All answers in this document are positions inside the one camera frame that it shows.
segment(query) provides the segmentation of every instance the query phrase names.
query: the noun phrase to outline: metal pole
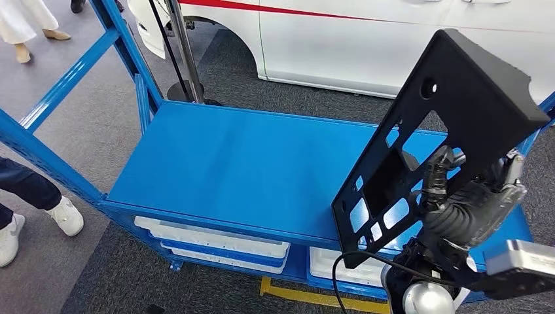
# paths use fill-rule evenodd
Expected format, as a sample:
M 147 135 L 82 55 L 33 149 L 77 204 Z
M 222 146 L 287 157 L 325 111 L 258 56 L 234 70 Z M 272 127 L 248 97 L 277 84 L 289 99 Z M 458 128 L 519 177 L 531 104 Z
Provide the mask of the metal pole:
M 204 103 L 202 87 L 200 86 L 198 73 L 196 71 L 196 66 L 192 57 L 192 50 L 190 47 L 189 38 L 187 36 L 185 22 L 183 21 L 183 14 L 181 14 L 181 7 L 179 6 L 178 0 L 169 0 L 166 1 L 166 4 L 168 6 L 168 11 L 170 12 L 170 19 L 171 24 L 173 25 L 173 31 L 179 39 L 179 52 L 181 53 L 181 58 L 187 66 L 192 98 L 195 103 Z

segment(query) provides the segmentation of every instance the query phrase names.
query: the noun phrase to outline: white car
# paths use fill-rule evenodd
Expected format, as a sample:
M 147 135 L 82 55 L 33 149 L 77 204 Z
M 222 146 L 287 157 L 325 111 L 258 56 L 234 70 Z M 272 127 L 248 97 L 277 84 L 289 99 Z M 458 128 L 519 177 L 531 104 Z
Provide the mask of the white car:
M 164 24 L 164 0 L 154 0 Z M 128 0 L 139 34 L 164 58 L 148 0 Z M 262 80 L 395 97 L 432 34 L 456 28 L 532 77 L 536 102 L 555 90 L 555 0 L 180 0 L 250 49 Z

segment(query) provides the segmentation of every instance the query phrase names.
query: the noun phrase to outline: yellow floor marking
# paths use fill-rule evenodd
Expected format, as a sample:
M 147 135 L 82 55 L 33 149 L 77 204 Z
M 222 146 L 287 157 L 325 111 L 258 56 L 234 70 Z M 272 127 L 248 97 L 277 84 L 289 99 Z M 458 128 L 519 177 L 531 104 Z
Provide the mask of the yellow floor marking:
M 262 277 L 262 283 L 260 284 L 260 296 L 263 296 L 265 293 L 293 301 L 339 307 L 339 303 L 335 296 L 274 287 L 269 277 Z M 347 309 L 377 314 L 389 314 L 389 305 L 387 303 L 360 301 L 348 298 L 342 298 L 341 300 Z

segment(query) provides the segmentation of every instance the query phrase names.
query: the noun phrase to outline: white storage bin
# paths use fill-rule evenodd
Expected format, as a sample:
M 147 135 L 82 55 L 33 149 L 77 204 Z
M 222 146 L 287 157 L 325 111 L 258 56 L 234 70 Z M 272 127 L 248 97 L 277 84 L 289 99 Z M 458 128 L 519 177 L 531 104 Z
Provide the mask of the white storage bin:
M 310 247 L 310 274 L 314 277 L 332 279 L 332 267 L 341 252 Z M 384 263 L 369 258 L 354 270 L 345 268 L 341 262 L 337 265 L 337 280 L 381 287 L 380 275 Z
M 177 224 L 140 216 L 135 217 L 135 225 L 150 230 L 152 236 L 158 239 L 205 245 L 207 247 L 274 258 L 284 258 L 289 248 L 288 242 L 233 234 L 231 232 Z
M 237 267 L 241 267 L 241 268 L 248 268 L 248 269 L 251 269 L 251 270 L 265 271 L 265 272 L 268 272 L 268 273 L 282 273 L 283 269 L 285 267 L 285 264 L 287 263 L 287 255 L 289 254 L 289 251 L 286 251 L 286 255 L 283 258 L 283 264 L 281 265 L 281 267 L 271 267 L 271 266 L 266 266 L 266 265 L 261 265 L 261 264 L 245 262 L 245 261 L 242 261 L 242 260 L 235 260 L 235 259 L 232 259 L 232 258 L 216 256 L 216 255 L 212 255 L 212 254 L 199 253 L 199 252 L 194 252 L 194 251 L 178 249 L 178 248 L 175 248 L 175 247 L 170 247 L 170 246 L 164 245 L 163 243 L 161 243 L 160 245 L 162 247 L 170 249 L 172 251 L 172 253 L 176 254 L 176 255 L 190 257 L 190 258 L 196 258 L 198 260 L 207 260 L 209 262 L 215 262 L 215 263 L 220 263 L 220 264 L 237 266 Z

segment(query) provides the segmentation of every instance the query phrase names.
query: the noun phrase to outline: black cable wire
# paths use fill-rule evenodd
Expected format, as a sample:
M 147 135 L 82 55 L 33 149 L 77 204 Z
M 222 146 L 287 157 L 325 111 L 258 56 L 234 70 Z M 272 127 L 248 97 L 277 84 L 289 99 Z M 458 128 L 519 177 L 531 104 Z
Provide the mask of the black cable wire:
M 173 68 L 175 69 L 175 74 L 177 74 L 177 79 L 179 80 L 179 84 L 181 85 L 181 88 L 183 89 L 183 95 L 188 95 L 187 88 L 185 88 L 185 83 L 183 82 L 183 77 L 181 76 L 181 72 L 179 70 L 179 67 L 177 66 L 177 61 L 175 61 L 175 55 L 173 54 L 173 50 L 171 49 L 170 41 L 168 40 L 168 35 L 166 35 L 166 30 L 164 29 L 164 26 L 162 25 L 162 20 L 160 19 L 160 15 L 158 14 L 158 11 L 156 9 L 156 5 L 154 5 L 153 0 L 149 0 L 149 3 L 151 4 L 152 13 L 154 13 L 154 17 L 156 18 L 156 23 L 158 24 L 158 28 L 160 29 L 160 32 L 162 33 L 162 38 L 164 39 L 164 44 L 166 44 L 166 47 L 168 48 L 168 53 L 170 54 L 170 59 L 171 59 L 171 62 L 173 63 Z
M 331 270 L 331 276 L 332 276 L 332 281 L 333 281 L 333 291 L 335 292 L 335 296 L 337 298 L 337 302 L 339 303 L 339 306 L 341 307 L 341 311 L 346 314 L 347 313 L 347 309 L 345 308 L 345 305 L 343 304 L 343 301 L 341 300 L 341 297 L 339 296 L 339 290 L 337 289 L 337 276 L 336 276 L 336 271 L 337 271 L 337 265 L 339 265 L 339 263 L 341 262 L 341 260 L 343 260 L 343 258 L 347 257 L 347 256 L 351 256 L 351 255 L 365 255 L 367 257 L 371 257 L 375 260 L 379 260 L 382 263 L 385 263 L 387 265 L 390 265 L 391 267 L 397 267 L 400 270 L 406 271 L 407 273 L 410 273 L 411 275 L 418 277 L 420 279 L 426 280 L 426 281 L 430 281 L 432 283 L 437 283 L 440 285 L 446 285 L 446 286 L 453 286 L 453 287 L 460 287 L 460 285 L 458 285 L 457 283 L 455 283 L 454 281 L 449 281 L 449 280 L 443 280 L 443 279 L 439 279 L 439 278 L 435 278 L 435 277 L 431 277 L 429 275 L 426 275 L 424 273 L 421 273 L 419 271 L 413 270 L 412 268 L 408 268 L 406 266 L 403 266 L 401 264 L 398 264 L 396 262 L 390 261 L 388 259 L 386 259 L 385 257 L 381 257 L 377 254 L 374 253 L 370 253 L 370 252 L 366 252 L 366 251 L 351 251 L 351 252 L 346 252 L 341 254 L 333 263 L 333 267 Z

